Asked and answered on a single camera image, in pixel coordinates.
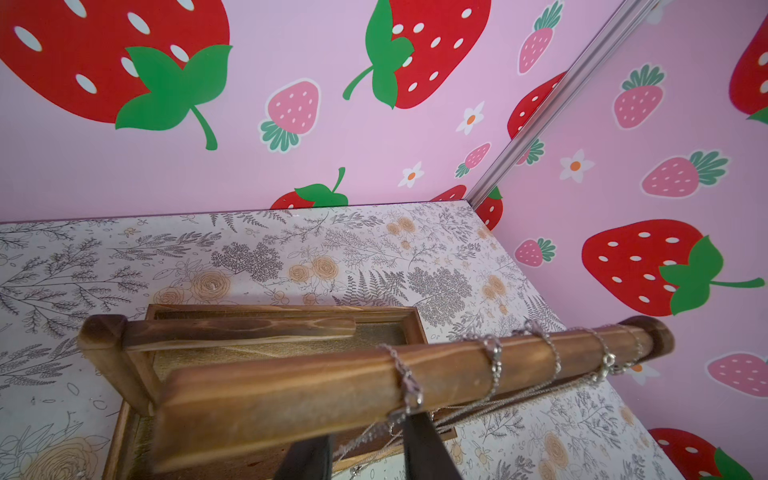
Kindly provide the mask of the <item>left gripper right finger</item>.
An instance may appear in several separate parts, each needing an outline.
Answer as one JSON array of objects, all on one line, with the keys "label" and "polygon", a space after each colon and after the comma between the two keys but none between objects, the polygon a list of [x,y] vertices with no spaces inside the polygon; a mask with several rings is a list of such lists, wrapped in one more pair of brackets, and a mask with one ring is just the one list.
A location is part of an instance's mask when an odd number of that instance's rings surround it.
[{"label": "left gripper right finger", "polygon": [[403,440],[406,479],[462,479],[428,413],[406,418]]}]

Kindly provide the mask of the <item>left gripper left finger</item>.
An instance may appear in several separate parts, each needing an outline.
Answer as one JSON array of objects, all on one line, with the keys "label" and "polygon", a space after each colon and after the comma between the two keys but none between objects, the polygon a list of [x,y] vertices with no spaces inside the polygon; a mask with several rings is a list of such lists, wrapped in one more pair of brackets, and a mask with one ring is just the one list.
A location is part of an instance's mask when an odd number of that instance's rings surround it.
[{"label": "left gripper left finger", "polygon": [[326,435],[295,442],[288,449],[274,480],[328,480],[332,478],[334,438]]}]

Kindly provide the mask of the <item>wooden jewelry display stand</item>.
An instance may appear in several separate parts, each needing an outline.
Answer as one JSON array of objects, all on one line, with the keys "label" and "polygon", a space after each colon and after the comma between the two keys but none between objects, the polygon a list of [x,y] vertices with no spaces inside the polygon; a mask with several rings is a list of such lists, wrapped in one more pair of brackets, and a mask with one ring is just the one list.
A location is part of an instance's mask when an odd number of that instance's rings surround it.
[{"label": "wooden jewelry display stand", "polygon": [[670,354],[671,330],[635,316],[548,333],[431,344],[413,307],[153,305],[94,315],[77,338],[123,404],[108,479],[272,479],[295,442],[332,435],[332,474],[404,454],[428,413],[462,422]]}]

